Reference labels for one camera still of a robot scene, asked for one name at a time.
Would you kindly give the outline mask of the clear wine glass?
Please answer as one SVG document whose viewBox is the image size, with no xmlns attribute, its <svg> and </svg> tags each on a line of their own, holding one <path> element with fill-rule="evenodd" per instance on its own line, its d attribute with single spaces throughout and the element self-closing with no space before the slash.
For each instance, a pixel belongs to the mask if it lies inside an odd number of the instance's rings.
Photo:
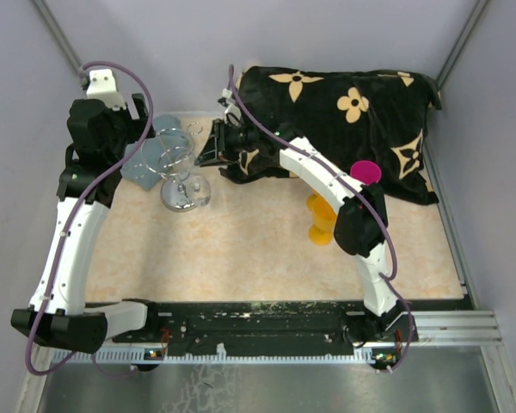
<svg viewBox="0 0 516 413">
<path fill-rule="evenodd" d="M 188 199 L 197 207 L 205 207 L 212 198 L 212 190 L 209 181 L 204 176 L 197 173 L 195 156 L 186 156 L 187 178 L 185 180 L 186 195 Z"/>
</svg>

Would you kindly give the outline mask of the magenta plastic wine glass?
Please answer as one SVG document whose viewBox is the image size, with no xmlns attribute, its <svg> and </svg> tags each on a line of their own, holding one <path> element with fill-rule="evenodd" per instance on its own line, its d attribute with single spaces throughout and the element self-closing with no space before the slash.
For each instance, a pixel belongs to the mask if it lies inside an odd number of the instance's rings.
<svg viewBox="0 0 516 413">
<path fill-rule="evenodd" d="M 353 179 L 363 182 L 365 185 L 379 183 L 382 179 L 381 168 L 369 160 L 360 160 L 354 163 L 349 174 Z"/>
</svg>

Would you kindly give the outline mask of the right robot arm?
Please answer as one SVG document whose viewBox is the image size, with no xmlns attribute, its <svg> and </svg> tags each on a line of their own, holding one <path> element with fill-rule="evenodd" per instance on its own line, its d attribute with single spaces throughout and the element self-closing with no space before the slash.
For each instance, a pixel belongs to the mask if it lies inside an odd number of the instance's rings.
<svg viewBox="0 0 516 413">
<path fill-rule="evenodd" d="M 289 124 L 271 132 L 215 119 L 196 163 L 218 166 L 227 174 L 241 172 L 246 162 L 258 157 L 300 178 L 333 210 L 334 240 L 355 259 L 364 292 L 364 333 L 357 340 L 383 341 L 402 334 L 411 343 L 416 323 L 408 301 L 392 284 L 397 258 L 380 186 L 342 171 Z"/>
</svg>

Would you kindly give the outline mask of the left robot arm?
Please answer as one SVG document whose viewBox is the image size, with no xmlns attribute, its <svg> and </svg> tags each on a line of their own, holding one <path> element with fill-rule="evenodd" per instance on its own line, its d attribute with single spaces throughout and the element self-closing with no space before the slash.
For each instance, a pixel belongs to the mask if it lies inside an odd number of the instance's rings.
<svg viewBox="0 0 516 413">
<path fill-rule="evenodd" d="M 144 96 L 132 95 L 138 116 L 102 98 L 75 100 L 66 121 L 72 142 L 65 150 L 58 179 L 57 218 L 39 285 L 26 308 L 12 312 L 10 324 L 42 347 L 93 354 L 109 338 L 131 332 L 156 339 L 162 321 L 148 312 L 150 302 L 124 299 L 96 308 L 86 306 L 89 265 L 101 226 L 121 180 L 116 170 L 91 183 L 126 154 L 141 137 L 149 138 Z"/>
</svg>

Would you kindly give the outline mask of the yellow plastic wine glass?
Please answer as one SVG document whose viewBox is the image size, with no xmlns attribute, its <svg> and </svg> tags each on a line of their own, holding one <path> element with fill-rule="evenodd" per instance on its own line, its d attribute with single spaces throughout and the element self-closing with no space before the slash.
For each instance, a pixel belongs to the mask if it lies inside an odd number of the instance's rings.
<svg viewBox="0 0 516 413">
<path fill-rule="evenodd" d="M 328 245 L 334 237 L 336 214 L 328 204 L 315 206 L 312 213 L 312 225 L 308 230 L 308 236 L 312 243 L 320 246 Z"/>
<path fill-rule="evenodd" d="M 310 195 L 306 200 L 306 206 L 308 209 L 313 212 L 315 206 L 324 206 L 328 205 L 328 203 L 325 201 L 325 199 L 318 194 L 312 194 Z"/>
</svg>

